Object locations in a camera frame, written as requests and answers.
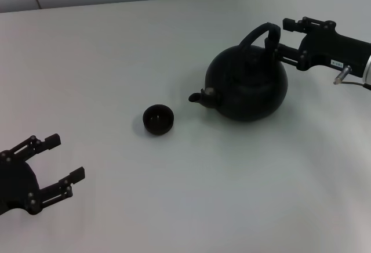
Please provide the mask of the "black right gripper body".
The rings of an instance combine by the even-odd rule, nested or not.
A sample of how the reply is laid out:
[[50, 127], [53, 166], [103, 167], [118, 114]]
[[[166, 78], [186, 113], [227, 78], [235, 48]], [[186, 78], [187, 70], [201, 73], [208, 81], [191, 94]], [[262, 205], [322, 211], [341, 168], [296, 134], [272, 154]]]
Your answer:
[[351, 74], [361, 77], [370, 58], [370, 43], [345, 37], [335, 30], [317, 29], [307, 33], [299, 46], [298, 69], [328, 66], [341, 70], [351, 67]]

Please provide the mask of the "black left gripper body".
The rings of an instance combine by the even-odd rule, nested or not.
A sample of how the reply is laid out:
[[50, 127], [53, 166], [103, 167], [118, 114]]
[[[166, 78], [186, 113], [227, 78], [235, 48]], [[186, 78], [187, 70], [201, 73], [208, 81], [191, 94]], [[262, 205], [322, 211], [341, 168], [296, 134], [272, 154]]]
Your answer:
[[39, 212], [39, 185], [23, 158], [9, 150], [1, 152], [1, 214], [23, 209], [30, 215]]

